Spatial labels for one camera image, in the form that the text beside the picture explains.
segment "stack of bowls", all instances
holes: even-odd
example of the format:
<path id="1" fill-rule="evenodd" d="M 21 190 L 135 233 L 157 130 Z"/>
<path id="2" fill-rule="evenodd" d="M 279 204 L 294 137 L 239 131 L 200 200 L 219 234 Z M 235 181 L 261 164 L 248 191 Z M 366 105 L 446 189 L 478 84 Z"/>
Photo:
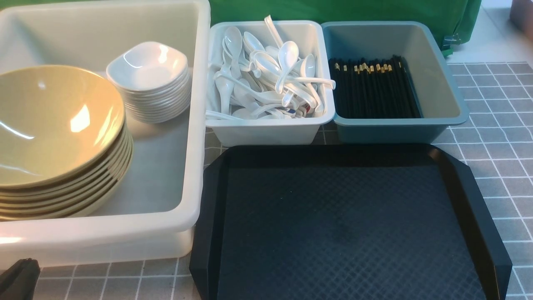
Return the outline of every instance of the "stack of bowls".
<path id="1" fill-rule="evenodd" d="M 86 216 L 113 195 L 133 155 L 124 104 L 89 71 L 0 75 L 0 220 Z"/>
<path id="2" fill-rule="evenodd" d="M 123 97 L 128 114 L 144 123 L 161 123 L 190 105 L 192 78 L 187 57 L 157 42 L 145 42 L 112 61 L 107 77 Z"/>

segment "green fabric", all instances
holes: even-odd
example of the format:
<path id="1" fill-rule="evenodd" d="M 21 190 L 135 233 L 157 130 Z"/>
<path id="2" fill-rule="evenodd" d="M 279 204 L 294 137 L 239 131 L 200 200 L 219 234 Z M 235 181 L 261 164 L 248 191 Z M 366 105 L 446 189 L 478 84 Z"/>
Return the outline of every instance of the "green fabric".
<path id="1" fill-rule="evenodd" d="M 9 6 L 82 0 L 0 0 Z M 437 44 L 458 34 L 470 40 L 481 0 L 210 0 L 211 25 L 227 21 L 274 20 L 329 21 L 418 21 L 431 30 Z"/>

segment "grid pattern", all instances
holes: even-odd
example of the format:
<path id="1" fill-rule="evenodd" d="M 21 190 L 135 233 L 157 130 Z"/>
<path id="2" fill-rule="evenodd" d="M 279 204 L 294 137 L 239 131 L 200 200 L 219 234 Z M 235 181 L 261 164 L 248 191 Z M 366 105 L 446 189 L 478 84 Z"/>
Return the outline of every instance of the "grid pattern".
<path id="1" fill-rule="evenodd" d="M 533 69 L 524 62 L 453 64 L 470 119 L 434 144 L 468 164 L 514 264 L 507 299 L 533 300 Z M 336 125 L 313 144 L 338 144 Z M 206 130 L 205 166 L 225 151 Z M 199 300 L 189 257 L 44 268 L 35 300 Z"/>

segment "white plastic basin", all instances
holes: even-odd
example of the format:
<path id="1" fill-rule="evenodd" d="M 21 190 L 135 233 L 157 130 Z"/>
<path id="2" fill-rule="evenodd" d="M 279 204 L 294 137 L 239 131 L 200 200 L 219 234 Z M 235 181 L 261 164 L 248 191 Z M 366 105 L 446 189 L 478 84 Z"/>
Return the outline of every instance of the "white plastic basin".
<path id="1" fill-rule="evenodd" d="M 0 12 L 0 73 L 61 64 L 101 74 L 145 41 L 178 49 L 193 68 L 190 111 L 160 125 L 128 120 L 135 154 L 114 198 L 89 217 L 0 223 L 0 269 L 27 257 L 52 266 L 190 251 L 202 188 L 210 21 L 207 0 L 59 3 Z"/>
<path id="2" fill-rule="evenodd" d="M 300 49 L 300 57 L 312 53 L 317 60 L 319 78 L 330 79 L 326 45 L 322 27 L 312 21 L 274 22 L 283 41 L 294 41 Z M 275 42 L 263 21 L 225 22 L 211 28 L 209 37 L 209 62 L 222 64 L 222 40 L 225 30 L 236 26 L 241 33 L 252 33 L 263 46 L 275 46 Z M 208 71 L 207 108 L 220 111 L 220 96 L 213 80 L 214 68 Z M 319 85 L 318 95 L 324 103 L 324 112 L 314 117 L 290 120 L 206 120 L 224 146 L 237 145 L 306 145 L 313 142 L 319 127 L 335 115 L 333 91 Z"/>

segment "serving tray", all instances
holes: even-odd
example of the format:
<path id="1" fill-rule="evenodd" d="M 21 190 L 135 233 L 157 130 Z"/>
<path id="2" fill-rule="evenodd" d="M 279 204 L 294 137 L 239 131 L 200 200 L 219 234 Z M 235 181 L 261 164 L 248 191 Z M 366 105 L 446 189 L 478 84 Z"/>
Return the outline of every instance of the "serving tray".
<path id="1" fill-rule="evenodd" d="M 203 300 L 504 299 L 511 268 L 469 167 L 431 145 L 234 147 L 204 172 Z"/>

